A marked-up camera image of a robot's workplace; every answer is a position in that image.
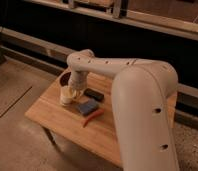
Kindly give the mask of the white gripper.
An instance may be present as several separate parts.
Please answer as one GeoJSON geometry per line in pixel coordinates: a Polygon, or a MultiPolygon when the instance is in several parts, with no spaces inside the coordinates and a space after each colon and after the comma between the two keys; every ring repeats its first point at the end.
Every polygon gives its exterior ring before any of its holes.
{"type": "Polygon", "coordinates": [[[87,86],[87,72],[72,71],[69,78],[69,86],[73,89],[72,99],[77,100],[83,95],[87,86]]]}

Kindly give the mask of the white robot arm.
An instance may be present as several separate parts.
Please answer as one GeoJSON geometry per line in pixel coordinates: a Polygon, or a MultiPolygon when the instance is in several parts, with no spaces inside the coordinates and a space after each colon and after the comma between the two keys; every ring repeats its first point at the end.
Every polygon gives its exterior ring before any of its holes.
{"type": "Polygon", "coordinates": [[[92,72],[113,79],[111,102],[124,171],[180,171],[170,128],[167,98],[178,76],[167,62],[97,58],[90,50],[70,54],[69,86],[86,87],[92,72]]]}

